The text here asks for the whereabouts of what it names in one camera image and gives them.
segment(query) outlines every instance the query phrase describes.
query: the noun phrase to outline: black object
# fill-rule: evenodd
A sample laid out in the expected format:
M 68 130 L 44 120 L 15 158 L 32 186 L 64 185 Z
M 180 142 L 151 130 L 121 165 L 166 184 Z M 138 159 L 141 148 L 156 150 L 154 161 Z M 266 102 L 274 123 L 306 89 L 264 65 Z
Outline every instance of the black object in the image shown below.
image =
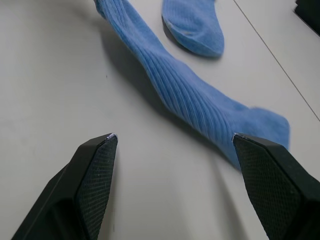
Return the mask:
M 282 146 L 236 134 L 249 199 L 270 240 L 320 240 L 320 183 Z
M 297 0 L 295 13 L 320 35 L 320 0 Z
M 109 199 L 118 138 L 82 144 L 46 185 L 12 240 L 96 240 Z

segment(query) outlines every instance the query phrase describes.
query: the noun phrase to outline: white surface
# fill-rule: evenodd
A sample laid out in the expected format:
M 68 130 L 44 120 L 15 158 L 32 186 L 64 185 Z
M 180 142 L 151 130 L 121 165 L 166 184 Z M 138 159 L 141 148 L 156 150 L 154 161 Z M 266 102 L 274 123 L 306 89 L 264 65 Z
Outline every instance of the white surface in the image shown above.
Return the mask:
M 167 39 L 161 0 L 131 2 L 202 79 L 284 115 L 292 154 L 320 179 L 320 123 L 232 0 L 216 2 L 225 36 L 219 60 Z M 80 144 L 110 132 L 119 144 L 100 240 L 268 239 L 242 176 L 163 109 L 92 2 L 0 0 L 0 32 L 1 239 L 14 234 Z
M 235 0 L 320 118 L 320 36 L 295 13 L 296 0 Z

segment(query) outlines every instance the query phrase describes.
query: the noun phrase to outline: sock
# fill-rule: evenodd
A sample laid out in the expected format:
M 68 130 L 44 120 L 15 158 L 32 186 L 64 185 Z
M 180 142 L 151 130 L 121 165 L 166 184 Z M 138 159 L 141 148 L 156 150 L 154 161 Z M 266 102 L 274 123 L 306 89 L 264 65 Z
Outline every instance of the sock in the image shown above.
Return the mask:
M 238 169 L 234 133 L 265 138 L 288 148 L 288 121 L 248 108 L 201 80 L 171 56 L 127 0 L 96 0 L 98 12 L 143 65 L 163 104 L 218 146 Z
M 224 52 L 214 0 L 163 0 L 162 17 L 174 38 L 191 52 L 206 57 Z

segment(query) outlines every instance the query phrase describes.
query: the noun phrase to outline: gray line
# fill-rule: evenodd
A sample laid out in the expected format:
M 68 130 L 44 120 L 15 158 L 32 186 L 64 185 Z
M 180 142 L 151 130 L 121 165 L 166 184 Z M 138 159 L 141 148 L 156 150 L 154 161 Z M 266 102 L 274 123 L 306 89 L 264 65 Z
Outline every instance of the gray line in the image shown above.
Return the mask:
M 255 31 L 255 33 L 259 36 L 259 38 L 261 39 L 261 41 L 263 42 L 263 44 L 266 46 L 266 48 L 269 50 L 269 52 L 271 53 L 271 55 L 273 56 L 273 58 L 276 60 L 276 62 L 279 64 L 280 68 L 283 70 L 283 72 L 285 73 L 285 75 L 288 77 L 288 79 L 290 80 L 290 82 L 292 83 L 292 85 L 295 87 L 295 89 L 298 91 L 298 93 L 300 94 L 300 96 L 302 97 L 302 99 L 305 101 L 305 103 L 308 105 L 308 107 L 311 109 L 311 111 L 313 112 L 313 114 L 315 115 L 315 117 L 318 119 L 318 121 L 320 122 L 320 118 L 317 116 L 317 114 L 315 113 L 315 111 L 312 109 L 312 107 L 309 105 L 309 103 L 307 102 L 307 100 L 305 99 L 305 97 L 301 94 L 301 92 L 299 91 L 299 89 L 297 88 L 297 86 L 295 85 L 295 83 L 292 81 L 292 79 L 289 77 L 288 73 L 285 71 L 285 69 L 282 67 L 282 65 L 280 64 L 280 62 L 278 61 L 278 59 L 276 58 L 276 56 L 274 55 L 274 53 L 270 50 L 270 48 L 268 47 L 268 45 L 266 44 L 266 42 L 263 40 L 263 38 L 260 36 L 260 34 L 258 33 L 258 31 L 256 30 L 256 28 L 253 26 L 253 24 L 250 22 L 250 20 L 248 19 L 248 17 L 246 16 L 246 14 L 244 13 L 244 11 L 242 11 L 242 9 L 240 8 L 240 6 L 238 5 L 238 3 L 236 2 L 236 0 L 233 0 L 234 3 L 236 4 L 236 6 L 239 8 L 239 10 L 241 11 L 241 13 L 243 14 L 243 16 L 245 17 L 245 19 L 249 22 L 249 24 L 251 25 L 251 27 L 253 28 L 253 30 Z

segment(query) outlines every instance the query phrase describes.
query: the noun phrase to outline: ribbed knit texture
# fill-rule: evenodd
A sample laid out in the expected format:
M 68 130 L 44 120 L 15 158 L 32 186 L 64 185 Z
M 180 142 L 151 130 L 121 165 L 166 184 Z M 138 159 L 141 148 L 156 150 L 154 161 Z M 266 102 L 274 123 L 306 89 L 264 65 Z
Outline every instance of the ribbed knit texture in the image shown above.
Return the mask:
M 266 138 L 288 148 L 288 121 L 261 108 L 248 108 L 201 80 L 172 57 L 127 0 L 96 0 L 98 12 L 146 70 L 164 105 L 217 145 L 240 168 L 234 133 Z
M 163 20 L 174 38 L 191 52 L 219 57 L 225 48 L 214 0 L 163 0 Z

